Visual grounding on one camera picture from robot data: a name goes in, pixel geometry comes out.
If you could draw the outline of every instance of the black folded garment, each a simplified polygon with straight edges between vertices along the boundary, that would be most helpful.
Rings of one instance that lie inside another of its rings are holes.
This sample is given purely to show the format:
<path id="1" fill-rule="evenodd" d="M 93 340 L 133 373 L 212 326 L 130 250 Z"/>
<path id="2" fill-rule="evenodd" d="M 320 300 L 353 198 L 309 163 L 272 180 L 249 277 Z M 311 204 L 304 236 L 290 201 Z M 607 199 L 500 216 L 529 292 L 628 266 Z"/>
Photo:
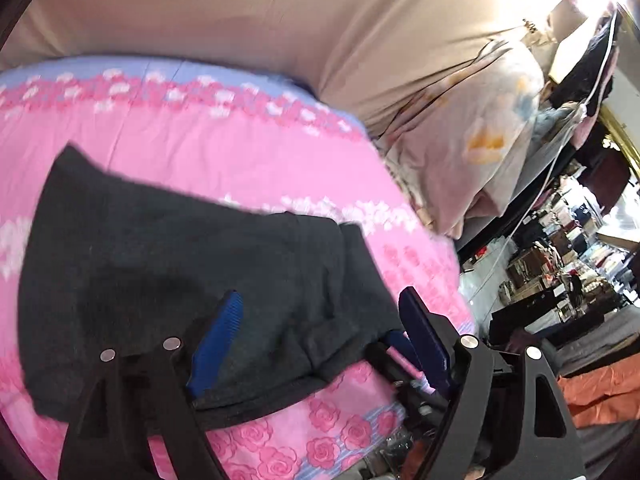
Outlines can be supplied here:
<path id="1" fill-rule="evenodd" d="M 206 429 L 298 402 L 401 329 L 357 225 L 135 184 L 67 146 L 42 191 L 18 293 L 36 412 L 67 420 L 102 350 L 149 351 L 232 289 L 244 318 L 216 386 L 196 400 Z"/>

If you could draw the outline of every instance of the pink bedsheet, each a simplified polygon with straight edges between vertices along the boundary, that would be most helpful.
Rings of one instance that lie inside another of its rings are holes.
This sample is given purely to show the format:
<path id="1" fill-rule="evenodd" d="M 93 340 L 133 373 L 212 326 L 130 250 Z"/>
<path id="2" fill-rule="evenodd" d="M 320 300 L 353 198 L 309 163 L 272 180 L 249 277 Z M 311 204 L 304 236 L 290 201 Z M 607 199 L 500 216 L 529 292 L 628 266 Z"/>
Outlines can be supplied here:
<path id="1" fill-rule="evenodd" d="M 423 230 L 357 121 L 263 76 L 134 61 L 142 69 L 115 57 L 84 60 L 80 73 L 60 60 L 0 75 L 0 410 L 47 479 L 57 477 L 66 426 L 39 417 L 25 392 L 17 289 L 39 193 L 68 142 L 141 182 L 358 222 L 395 297 L 413 285 L 460 332 L 473 330 L 451 243 Z M 208 435 L 232 480 L 310 480 L 356 462 L 401 417 L 388 385 L 360 363 L 296 405 Z M 159 473 L 174 478 L 161 440 L 151 446 Z"/>

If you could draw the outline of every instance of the white tiled floor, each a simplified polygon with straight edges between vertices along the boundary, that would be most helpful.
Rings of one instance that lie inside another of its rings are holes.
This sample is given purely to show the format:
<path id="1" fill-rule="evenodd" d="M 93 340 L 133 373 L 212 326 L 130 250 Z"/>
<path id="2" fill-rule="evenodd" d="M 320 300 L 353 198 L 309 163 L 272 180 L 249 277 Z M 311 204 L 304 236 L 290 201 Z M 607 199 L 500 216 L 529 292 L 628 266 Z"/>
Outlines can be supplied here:
<path id="1" fill-rule="evenodd" d="M 469 300 L 469 306 L 476 318 L 479 335 L 481 336 L 488 333 L 489 322 L 491 321 L 489 314 L 502 308 L 502 303 L 498 298 L 498 286 L 508 279 L 505 269 L 511 255 L 516 251 L 515 244 L 510 241 L 501 254 L 498 264 L 492 270 L 503 245 L 504 238 L 498 238 L 491 242 L 487 246 L 486 254 L 474 265 L 474 270 L 464 272 L 460 276 L 460 288 L 458 290 L 460 294 Z M 484 282 L 490 271 L 489 279 L 478 290 L 478 287 Z"/>

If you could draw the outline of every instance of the beige fabric backdrop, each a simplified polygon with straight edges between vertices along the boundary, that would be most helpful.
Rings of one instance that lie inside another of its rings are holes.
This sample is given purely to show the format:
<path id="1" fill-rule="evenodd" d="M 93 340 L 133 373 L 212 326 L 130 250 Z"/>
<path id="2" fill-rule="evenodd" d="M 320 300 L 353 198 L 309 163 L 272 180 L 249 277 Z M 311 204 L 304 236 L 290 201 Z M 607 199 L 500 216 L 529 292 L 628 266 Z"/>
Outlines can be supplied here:
<path id="1" fill-rule="evenodd" d="M 304 80 L 374 136 L 414 92 L 560 0 L 34 0 L 0 68 L 79 54 L 188 57 Z"/>

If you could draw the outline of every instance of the electrical wire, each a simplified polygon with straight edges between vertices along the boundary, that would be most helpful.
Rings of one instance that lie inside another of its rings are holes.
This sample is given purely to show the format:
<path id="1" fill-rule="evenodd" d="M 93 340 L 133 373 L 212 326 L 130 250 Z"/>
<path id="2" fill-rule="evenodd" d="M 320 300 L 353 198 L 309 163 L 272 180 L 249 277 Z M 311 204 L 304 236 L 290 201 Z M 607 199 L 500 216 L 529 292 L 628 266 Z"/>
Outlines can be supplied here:
<path id="1" fill-rule="evenodd" d="M 596 93 L 598 85 L 600 84 L 600 79 L 602 78 L 602 73 L 604 72 L 604 69 L 605 69 L 605 67 L 607 65 L 607 61 L 609 60 L 609 55 L 611 53 L 611 49 L 612 49 L 612 46 L 613 46 L 613 35 L 614 35 L 615 30 L 616 30 L 616 15 L 617 15 L 617 13 L 618 13 L 617 10 L 614 9 L 613 14 L 611 16 L 611 25 L 610 25 L 610 29 L 609 29 L 609 41 L 607 43 L 607 50 L 605 52 L 604 59 L 602 60 L 602 64 L 600 65 L 600 69 L 598 70 L 598 75 L 596 77 L 596 81 L 595 81 L 595 83 L 593 85 L 593 88 L 591 89 L 591 92 L 588 95 L 588 97 L 583 102 L 580 103 L 580 105 L 578 106 L 578 110 L 576 110 L 576 113 L 581 113 L 582 114 L 582 118 L 583 119 L 584 119 L 584 115 L 586 114 L 587 105 L 591 102 L 591 99 L 593 99 L 593 95 Z M 489 272 L 487 273 L 487 276 L 482 281 L 480 286 L 472 294 L 471 298 L 469 298 L 469 301 L 472 301 L 473 298 L 476 297 L 478 292 L 480 292 L 480 290 L 482 290 L 482 288 L 488 283 L 489 279 L 492 276 L 492 273 L 495 270 L 495 267 L 498 265 L 498 262 L 500 261 L 500 257 L 502 256 L 502 253 L 507 248 L 507 245 L 509 244 L 509 242 L 513 238 L 513 235 L 516 233 L 518 228 L 522 225 L 522 222 L 524 222 L 524 219 L 527 217 L 527 215 L 529 214 L 529 212 L 531 211 L 531 209 L 533 208 L 535 203 L 542 196 L 542 193 L 544 192 L 544 190 L 546 188 L 546 185 L 549 182 L 549 179 L 551 179 L 551 174 L 553 173 L 553 170 L 554 170 L 554 167 L 556 165 L 556 162 L 558 161 L 558 158 L 560 157 L 560 153 L 562 152 L 562 149 L 564 148 L 564 146 L 565 146 L 565 144 L 566 144 L 566 142 L 568 140 L 568 136 L 569 136 L 571 131 L 572 131 L 571 128 L 567 128 L 567 131 L 564 133 L 564 137 L 562 138 L 562 142 L 560 143 L 560 148 L 558 148 L 558 152 L 556 153 L 556 156 L 554 157 L 554 160 L 551 162 L 551 166 L 549 167 L 549 171 L 546 172 L 545 181 L 542 183 L 542 186 L 540 187 L 540 191 L 538 192 L 536 197 L 533 199 L 533 201 L 531 202 L 531 204 L 529 205 L 529 207 L 525 211 L 524 215 L 522 215 L 522 218 L 516 224 L 516 227 L 513 229 L 513 231 L 511 231 L 511 234 L 509 234 L 507 239 L 504 241 L 504 245 L 502 246 L 502 248 L 498 252 L 498 255 L 496 256 L 494 264 L 491 266 L 491 269 L 489 269 Z M 489 310 L 487 315 L 484 317 L 484 319 L 482 320 L 482 323 L 484 323 L 486 318 L 489 317 L 489 314 L 491 314 L 491 310 Z"/>

